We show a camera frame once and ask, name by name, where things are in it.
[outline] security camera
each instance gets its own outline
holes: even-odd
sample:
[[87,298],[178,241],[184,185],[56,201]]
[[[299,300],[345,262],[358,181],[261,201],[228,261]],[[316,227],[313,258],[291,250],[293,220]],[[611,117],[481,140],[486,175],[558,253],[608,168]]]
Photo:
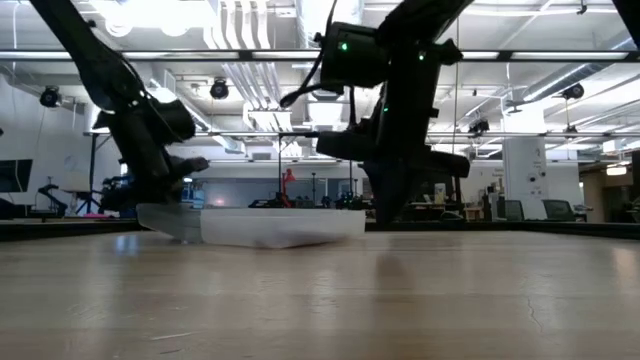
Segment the security camera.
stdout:
[[229,96],[229,87],[227,86],[227,79],[225,78],[216,78],[213,81],[213,86],[209,91],[211,97],[216,100],[223,100]]
[[480,118],[469,125],[469,133],[482,134],[491,130],[489,121],[485,118]]
[[584,96],[584,87],[580,84],[575,84],[572,87],[566,89],[560,94],[565,100],[580,99]]
[[47,86],[40,95],[40,104],[47,108],[57,108],[61,100],[60,89],[53,85]]

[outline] monitor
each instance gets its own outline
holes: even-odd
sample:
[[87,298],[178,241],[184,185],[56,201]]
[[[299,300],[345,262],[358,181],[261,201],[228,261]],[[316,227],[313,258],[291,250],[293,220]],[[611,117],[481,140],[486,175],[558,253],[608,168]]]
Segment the monitor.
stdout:
[[0,193],[26,192],[33,160],[0,160]]

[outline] table surface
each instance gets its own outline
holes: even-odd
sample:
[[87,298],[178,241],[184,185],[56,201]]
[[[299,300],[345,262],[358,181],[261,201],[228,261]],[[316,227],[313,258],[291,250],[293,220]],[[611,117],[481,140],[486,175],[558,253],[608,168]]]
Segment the table surface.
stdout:
[[370,233],[291,250],[157,233],[0,244],[5,359],[640,357],[640,243]]

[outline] pillar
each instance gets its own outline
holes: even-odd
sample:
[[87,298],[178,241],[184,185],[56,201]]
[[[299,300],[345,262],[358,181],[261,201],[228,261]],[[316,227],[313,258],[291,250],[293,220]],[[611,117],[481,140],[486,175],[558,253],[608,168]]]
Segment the pillar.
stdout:
[[[518,113],[504,116],[504,131],[544,133],[544,109],[534,103],[520,107]],[[549,198],[547,157],[543,137],[505,139],[502,148],[507,200],[522,202],[527,220],[547,218],[543,199]]]

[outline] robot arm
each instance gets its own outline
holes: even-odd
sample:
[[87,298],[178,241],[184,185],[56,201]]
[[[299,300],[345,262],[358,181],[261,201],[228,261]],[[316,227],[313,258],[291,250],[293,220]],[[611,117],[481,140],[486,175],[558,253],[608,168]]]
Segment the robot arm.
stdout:
[[135,176],[129,200],[173,201],[176,182],[208,167],[203,158],[176,163],[165,149],[195,135],[187,109],[178,100],[162,104],[151,96],[131,64],[95,37],[71,1],[31,4],[69,52],[91,100],[103,110],[95,128],[109,128]]
[[[362,161],[376,199],[376,218],[391,222],[427,172],[467,177],[463,157],[437,153],[425,145],[440,68],[462,59],[449,40],[435,41],[472,0],[405,0],[377,29],[332,23],[321,40],[320,84],[327,91],[383,84],[371,119],[344,132],[321,132],[317,151]],[[291,102],[309,89],[299,89]]]

